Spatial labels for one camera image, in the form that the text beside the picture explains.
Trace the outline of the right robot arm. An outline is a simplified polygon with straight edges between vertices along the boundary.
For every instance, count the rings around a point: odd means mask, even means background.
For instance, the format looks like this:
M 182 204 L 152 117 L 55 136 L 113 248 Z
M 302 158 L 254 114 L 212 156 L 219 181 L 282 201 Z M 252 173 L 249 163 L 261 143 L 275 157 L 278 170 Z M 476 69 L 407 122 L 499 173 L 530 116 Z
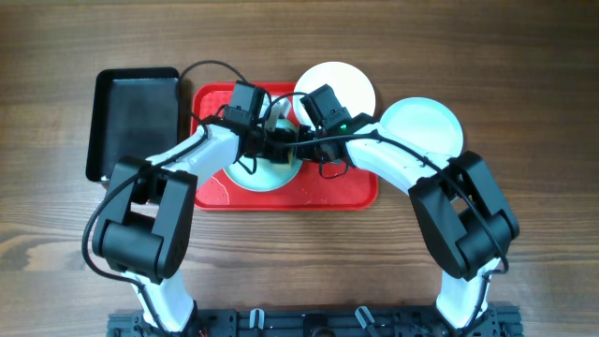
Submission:
M 317 162 L 344 161 L 401 189 L 422 237 L 443 271 L 435 302 L 446 323 L 473 330 L 487 309 L 490 279 L 509 270 L 519 224 L 482 157 L 443 154 L 399 137 L 361 113 L 329 130 L 299 130 L 297 153 Z

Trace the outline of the green yellow sponge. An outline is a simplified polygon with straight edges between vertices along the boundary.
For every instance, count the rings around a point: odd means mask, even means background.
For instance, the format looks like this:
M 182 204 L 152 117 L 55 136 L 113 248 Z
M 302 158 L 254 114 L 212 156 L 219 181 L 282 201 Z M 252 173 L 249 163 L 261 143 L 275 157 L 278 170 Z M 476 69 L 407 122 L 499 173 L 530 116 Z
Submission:
M 279 119 L 285 119 L 291 111 L 292 105 L 287 97 L 278 100 L 273 103 L 270 108 L 270 114 L 265 122 L 265 129 L 269 132 L 275 130 L 277 121 Z

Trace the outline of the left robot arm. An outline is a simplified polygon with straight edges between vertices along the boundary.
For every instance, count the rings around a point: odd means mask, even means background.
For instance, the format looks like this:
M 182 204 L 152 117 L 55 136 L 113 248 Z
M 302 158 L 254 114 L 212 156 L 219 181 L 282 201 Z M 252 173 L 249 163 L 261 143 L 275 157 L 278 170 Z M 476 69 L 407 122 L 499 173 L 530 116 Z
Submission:
M 298 137 L 298 128 L 281 117 L 270 122 L 256 108 L 223 106 L 175 147 L 117 162 L 81 238 L 87 266 L 104 278 L 130 284 L 142 305 L 141 312 L 126 319 L 126 327 L 120 317 L 111 319 L 110 336 L 205 334 L 207 325 L 180 272 L 196 191 L 242 156 L 290 162 Z

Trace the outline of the light blue plate yellow stain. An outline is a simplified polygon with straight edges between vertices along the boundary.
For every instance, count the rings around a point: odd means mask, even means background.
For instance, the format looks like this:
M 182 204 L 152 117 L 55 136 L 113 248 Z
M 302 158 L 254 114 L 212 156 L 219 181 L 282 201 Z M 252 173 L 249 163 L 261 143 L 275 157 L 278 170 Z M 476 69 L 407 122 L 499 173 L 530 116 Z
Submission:
M 294 141 L 298 129 L 288 120 L 279 120 L 267 139 L 259 143 L 258 152 L 244 154 L 236 163 L 224 169 L 237 186 L 253 192 L 269 192 L 290 183 L 299 173 L 302 161 L 292 148 L 274 146 L 274 142 Z

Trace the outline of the white plate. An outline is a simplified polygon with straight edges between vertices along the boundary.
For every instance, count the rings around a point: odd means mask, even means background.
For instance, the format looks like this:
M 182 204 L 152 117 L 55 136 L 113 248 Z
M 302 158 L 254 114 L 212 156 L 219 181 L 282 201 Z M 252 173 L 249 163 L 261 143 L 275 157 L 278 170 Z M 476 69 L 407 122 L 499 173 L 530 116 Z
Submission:
M 361 113 L 374 116 L 376 98 L 373 85 L 367 76 L 355 66 L 343 62 L 326 62 L 308 69 L 300 76 L 294 89 L 295 93 L 309 94 L 328 84 L 351 117 Z M 300 100 L 304 95 L 293 96 L 293 109 L 301 125 L 314 128 Z

